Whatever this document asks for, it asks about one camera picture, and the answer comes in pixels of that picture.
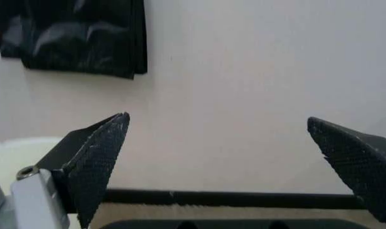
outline black trash bag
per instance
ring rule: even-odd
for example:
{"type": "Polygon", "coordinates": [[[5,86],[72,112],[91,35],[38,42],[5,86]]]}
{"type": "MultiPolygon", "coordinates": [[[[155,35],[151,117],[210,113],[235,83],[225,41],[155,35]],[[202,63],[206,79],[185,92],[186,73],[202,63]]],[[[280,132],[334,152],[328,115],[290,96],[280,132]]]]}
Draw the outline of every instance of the black trash bag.
{"type": "Polygon", "coordinates": [[[27,68],[147,72],[143,0],[0,0],[2,57],[27,68]]]}

